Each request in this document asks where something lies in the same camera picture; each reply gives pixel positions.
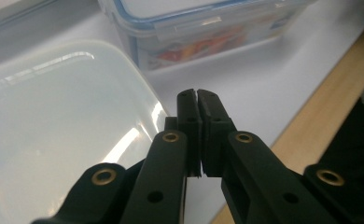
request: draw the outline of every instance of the white table surface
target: white table surface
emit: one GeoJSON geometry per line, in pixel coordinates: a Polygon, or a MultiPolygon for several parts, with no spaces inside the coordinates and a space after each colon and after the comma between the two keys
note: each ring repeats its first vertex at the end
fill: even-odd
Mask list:
{"type": "MultiPolygon", "coordinates": [[[[171,116],[186,89],[217,93],[237,129],[269,146],[364,30],[364,2],[318,0],[279,38],[191,66],[144,74],[171,116]]],[[[62,0],[0,27],[0,66],[76,39],[122,48],[95,0],[62,0]]],[[[190,178],[185,223],[208,223],[225,200],[217,178],[190,178]]]]}

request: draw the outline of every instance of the brass insert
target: brass insert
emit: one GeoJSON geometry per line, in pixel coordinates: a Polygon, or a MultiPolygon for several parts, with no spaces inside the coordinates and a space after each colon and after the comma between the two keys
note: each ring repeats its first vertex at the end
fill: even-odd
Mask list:
{"type": "Polygon", "coordinates": [[[250,143],[254,140],[254,138],[247,133],[238,133],[235,135],[235,139],[242,143],[250,143]]]}
{"type": "Polygon", "coordinates": [[[345,183],[344,179],[339,174],[334,173],[331,170],[317,170],[316,176],[323,182],[336,187],[343,186],[345,183]]]}
{"type": "Polygon", "coordinates": [[[91,182],[94,185],[103,186],[109,184],[115,179],[116,171],[109,168],[104,168],[95,172],[95,174],[91,178],[91,182]]]}
{"type": "Polygon", "coordinates": [[[176,133],[167,133],[162,136],[162,140],[166,142],[176,142],[179,140],[179,135],[176,133]]]}

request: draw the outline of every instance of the plastic container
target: plastic container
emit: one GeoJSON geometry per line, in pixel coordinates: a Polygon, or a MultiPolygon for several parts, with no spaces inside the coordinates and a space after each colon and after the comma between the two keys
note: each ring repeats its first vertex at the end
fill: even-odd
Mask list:
{"type": "Polygon", "coordinates": [[[0,70],[0,224],[58,211],[100,162],[142,160],[166,117],[135,65],[99,42],[78,42],[0,70]]]}
{"type": "Polygon", "coordinates": [[[0,26],[18,19],[55,0],[2,0],[0,1],[0,26]]]}
{"type": "Polygon", "coordinates": [[[143,70],[282,34],[314,0],[99,0],[143,70]]]}

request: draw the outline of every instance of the screw hole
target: screw hole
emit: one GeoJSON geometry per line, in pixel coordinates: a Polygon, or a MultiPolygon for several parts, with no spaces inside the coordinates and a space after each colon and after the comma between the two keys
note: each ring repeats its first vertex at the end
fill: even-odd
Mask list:
{"type": "Polygon", "coordinates": [[[159,203],[163,199],[162,193],[160,191],[152,191],[148,194],[147,200],[150,203],[159,203]]]}
{"type": "Polygon", "coordinates": [[[116,171],[108,168],[101,169],[91,177],[91,182],[94,185],[107,185],[116,178],[116,171]]]}
{"type": "Polygon", "coordinates": [[[247,133],[238,133],[235,138],[243,143],[250,143],[253,140],[252,136],[247,133]]]}
{"type": "Polygon", "coordinates": [[[339,187],[344,185],[344,179],[331,170],[318,170],[316,171],[316,176],[323,182],[332,186],[339,187]]]}
{"type": "Polygon", "coordinates": [[[167,133],[162,136],[162,140],[166,142],[176,142],[179,139],[179,136],[176,133],[167,133]]]}
{"type": "Polygon", "coordinates": [[[283,197],[284,197],[284,200],[289,202],[289,203],[298,203],[299,202],[298,196],[296,196],[293,193],[285,193],[283,195],[283,197]]]}

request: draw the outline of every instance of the clear plastic container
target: clear plastic container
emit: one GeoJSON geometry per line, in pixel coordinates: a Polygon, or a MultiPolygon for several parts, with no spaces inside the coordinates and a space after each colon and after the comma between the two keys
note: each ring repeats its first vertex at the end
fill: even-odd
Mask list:
{"type": "Polygon", "coordinates": [[[143,70],[282,34],[314,0],[99,0],[143,70]]]}
{"type": "Polygon", "coordinates": [[[135,65],[82,41],[0,69],[0,224],[58,211],[100,162],[125,168],[147,155],[166,114],[135,65]]]}

